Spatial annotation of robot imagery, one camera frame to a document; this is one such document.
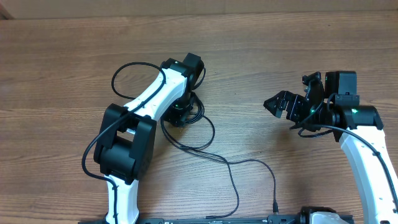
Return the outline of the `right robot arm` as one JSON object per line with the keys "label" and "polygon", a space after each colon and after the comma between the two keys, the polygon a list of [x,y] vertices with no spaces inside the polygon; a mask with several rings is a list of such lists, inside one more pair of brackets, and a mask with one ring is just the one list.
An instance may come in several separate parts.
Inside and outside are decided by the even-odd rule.
{"label": "right robot arm", "polygon": [[365,223],[397,223],[397,175],[389,158],[381,117],[374,106],[361,105],[354,71],[304,75],[305,95],[289,91],[264,101],[275,117],[287,113],[299,134],[329,133],[340,144],[353,171]]}

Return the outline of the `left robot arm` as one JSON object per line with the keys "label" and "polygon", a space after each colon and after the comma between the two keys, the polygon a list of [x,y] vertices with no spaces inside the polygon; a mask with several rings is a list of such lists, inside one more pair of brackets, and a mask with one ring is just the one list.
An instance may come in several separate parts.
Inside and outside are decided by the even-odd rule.
{"label": "left robot arm", "polygon": [[138,183],[149,168],[157,123],[163,119],[184,126],[194,104],[193,90],[205,65],[189,53],[155,69],[155,81],[124,106],[111,104],[104,112],[93,160],[108,185],[109,210],[103,223],[135,223]]}

